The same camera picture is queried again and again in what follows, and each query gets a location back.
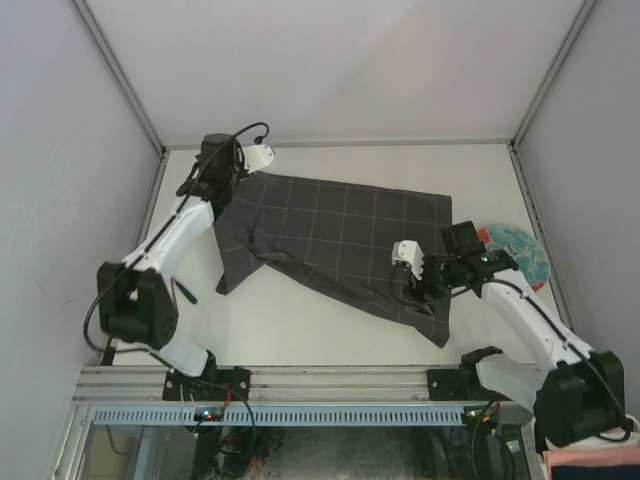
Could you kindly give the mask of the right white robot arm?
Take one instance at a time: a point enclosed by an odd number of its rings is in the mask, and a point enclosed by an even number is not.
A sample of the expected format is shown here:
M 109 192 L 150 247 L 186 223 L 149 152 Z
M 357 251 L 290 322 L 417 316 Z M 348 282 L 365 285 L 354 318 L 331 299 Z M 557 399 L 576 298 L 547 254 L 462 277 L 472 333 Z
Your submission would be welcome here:
M 633 427 L 624 406 L 624 368 L 611 351 L 597 352 L 539 299 L 516 260 L 487 249 L 475 225 L 443 228 L 446 252 L 426 254 L 411 240 L 395 243 L 392 263 L 410 270 L 414 305 L 435 307 L 457 293 L 473 292 L 499 313 L 532 355 L 518 363 L 500 349 L 468 354 L 461 391 L 480 399 L 493 391 L 533 414 L 538 431 L 562 448 L 590 438 L 622 443 Z

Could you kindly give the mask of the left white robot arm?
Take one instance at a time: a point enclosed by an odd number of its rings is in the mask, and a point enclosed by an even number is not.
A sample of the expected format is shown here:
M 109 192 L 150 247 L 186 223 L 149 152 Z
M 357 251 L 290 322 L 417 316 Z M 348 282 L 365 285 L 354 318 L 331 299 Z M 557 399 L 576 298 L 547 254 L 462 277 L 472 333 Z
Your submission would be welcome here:
M 165 223 L 121 262 L 105 262 L 97 272 L 94 307 L 101 330 L 184 376 L 184 388 L 199 400 L 211 398 L 218 390 L 217 361 L 212 352 L 178 332 L 171 279 L 192 244 L 213 226 L 231 202 L 238 182 L 247 176 L 244 154 L 234 136 L 205 136 Z

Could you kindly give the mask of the dark grey checked cloth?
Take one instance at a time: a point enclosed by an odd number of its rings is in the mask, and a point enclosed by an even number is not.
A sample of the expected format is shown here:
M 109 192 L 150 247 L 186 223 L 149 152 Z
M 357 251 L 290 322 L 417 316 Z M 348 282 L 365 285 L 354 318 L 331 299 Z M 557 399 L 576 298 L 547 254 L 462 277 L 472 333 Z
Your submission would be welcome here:
M 400 303 L 407 273 L 395 271 L 395 242 L 445 254 L 447 195 L 267 173 L 242 181 L 215 221 L 227 295 L 263 266 L 373 316 L 410 326 L 438 347 L 449 340 L 450 307 L 436 318 Z

